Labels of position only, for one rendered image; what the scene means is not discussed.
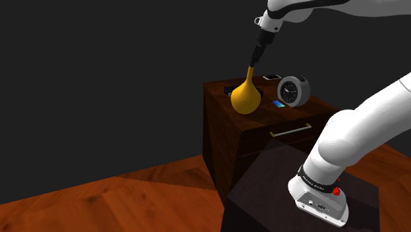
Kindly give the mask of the dark wooden chest of drawers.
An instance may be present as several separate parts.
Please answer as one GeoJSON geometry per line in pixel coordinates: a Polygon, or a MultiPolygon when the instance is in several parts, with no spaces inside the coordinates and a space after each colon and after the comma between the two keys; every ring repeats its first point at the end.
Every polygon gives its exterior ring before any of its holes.
{"type": "Polygon", "coordinates": [[[278,139],[305,153],[311,151],[326,122],[338,108],[315,96],[298,107],[277,107],[280,81],[253,78],[263,91],[259,107],[251,114],[237,113],[224,92],[243,79],[204,83],[203,158],[222,202],[268,142],[278,139]]]}

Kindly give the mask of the grey round alarm clock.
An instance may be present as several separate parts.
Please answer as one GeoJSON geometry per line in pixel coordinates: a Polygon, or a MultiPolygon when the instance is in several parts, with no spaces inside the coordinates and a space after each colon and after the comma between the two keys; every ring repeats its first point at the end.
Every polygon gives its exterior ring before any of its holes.
{"type": "Polygon", "coordinates": [[[310,98],[310,83],[303,76],[286,76],[277,87],[278,98],[289,107],[304,105],[310,98]]]}

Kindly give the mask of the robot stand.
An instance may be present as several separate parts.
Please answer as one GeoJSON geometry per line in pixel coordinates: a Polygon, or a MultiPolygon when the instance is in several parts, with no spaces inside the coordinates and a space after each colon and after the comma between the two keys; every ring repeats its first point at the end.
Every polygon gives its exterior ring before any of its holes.
{"type": "Polygon", "coordinates": [[[288,192],[306,153],[272,139],[230,191],[221,232],[380,232],[379,189],[341,174],[349,217],[344,227],[299,210],[288,192]]]}

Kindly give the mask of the yellow long-necked vase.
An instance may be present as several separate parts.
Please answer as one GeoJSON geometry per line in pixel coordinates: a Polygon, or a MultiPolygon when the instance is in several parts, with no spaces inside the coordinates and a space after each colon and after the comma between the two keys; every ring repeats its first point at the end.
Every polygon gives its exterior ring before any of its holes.
{"type": "Polygon", "coordinates": [[[261,101],[261,94],[252,82],[254,68],[249,66],[246,80],[232,91],[231,104],[234,110],[246,115],[255,111],[261,101]]]}

